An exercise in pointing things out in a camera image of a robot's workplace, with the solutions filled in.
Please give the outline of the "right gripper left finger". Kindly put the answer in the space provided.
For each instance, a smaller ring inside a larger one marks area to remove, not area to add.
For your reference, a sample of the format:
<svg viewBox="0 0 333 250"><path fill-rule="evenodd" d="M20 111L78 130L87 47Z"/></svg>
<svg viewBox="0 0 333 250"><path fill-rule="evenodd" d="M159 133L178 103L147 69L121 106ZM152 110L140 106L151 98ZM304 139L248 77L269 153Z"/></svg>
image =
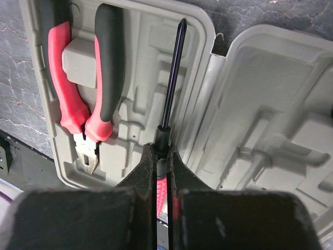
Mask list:
<svg viewBox="0 0 333 250"><path fill-rule="evenodd" d="M116 187L20 194L1 224L1 249L155 249L155 167L146 144Z"/></svg>

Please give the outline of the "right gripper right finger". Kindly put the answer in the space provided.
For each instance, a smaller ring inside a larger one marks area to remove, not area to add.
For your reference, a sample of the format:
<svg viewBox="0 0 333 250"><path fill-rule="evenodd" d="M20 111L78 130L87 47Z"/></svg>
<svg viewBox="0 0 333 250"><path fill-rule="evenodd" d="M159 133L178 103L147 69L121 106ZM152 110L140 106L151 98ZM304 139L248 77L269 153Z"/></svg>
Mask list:
<svg viewBox="0 0 333 250"><path fill-rule="evenodd" d="M300 199L281 191L216 191L168 153L169 249L321 249Z"/></svg>

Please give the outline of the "red phillips screwdriver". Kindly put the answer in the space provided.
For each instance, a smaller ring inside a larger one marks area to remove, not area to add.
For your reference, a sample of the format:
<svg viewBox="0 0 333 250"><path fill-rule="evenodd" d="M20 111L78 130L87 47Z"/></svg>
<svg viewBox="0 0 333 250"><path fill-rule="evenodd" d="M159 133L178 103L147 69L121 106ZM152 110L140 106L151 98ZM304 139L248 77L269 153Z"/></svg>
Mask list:
<svg viewBox="0 0 333 250"><path fill-rule="evenodd" d="M169 126L173 98L175 93L178 72L180 69L181 57L185 42L187 30L187 20L183 18L178 24L177 34L175 39L171 70L169 75L168 88L165 97L163 115L160 125L157 128L157 134L154 144L152 145L157 159L156 176L157 176L157 191L156 191L156 210L157 216L160 216L165 198L167 196L167 157L169 153L169 139L171 128Z"/></svg>

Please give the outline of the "grey plastic tool case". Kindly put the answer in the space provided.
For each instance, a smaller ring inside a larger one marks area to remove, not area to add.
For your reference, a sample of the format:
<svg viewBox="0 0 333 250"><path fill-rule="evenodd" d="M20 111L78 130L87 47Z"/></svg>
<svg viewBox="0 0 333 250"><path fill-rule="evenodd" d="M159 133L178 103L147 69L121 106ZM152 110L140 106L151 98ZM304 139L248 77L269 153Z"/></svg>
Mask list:
<svg viewBox="0 0 333 250"><path fill-rule="evenodd" d="M199 7L109 1L122 11L125 69L112 122L97 120L95 15L101 1L21 1L58 178L72 188L115 186L155 140L176 30L187 20L171 113L182 161L217 190L280 190L332 236L332 42L271 25L247 28L225 56Z"/></svg>

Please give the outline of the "red black pliers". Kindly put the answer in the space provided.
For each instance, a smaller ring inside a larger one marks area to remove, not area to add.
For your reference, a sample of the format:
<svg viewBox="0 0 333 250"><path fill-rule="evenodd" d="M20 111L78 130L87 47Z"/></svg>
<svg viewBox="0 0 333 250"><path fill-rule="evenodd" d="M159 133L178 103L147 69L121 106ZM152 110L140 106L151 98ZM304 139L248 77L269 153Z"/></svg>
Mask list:
<svg viewBox="0 0 333 250"><path fill-rule="evenodd" d="M95 14L96 103L92 113L62 67L62 53L71 42L69 1L40 1L42 50L49 82L61 110L60 124L74 138L83 170L92 174L99 163L98 144L113 132L112 117L120 101L125 77L123 10L100 4Z"/></svg>

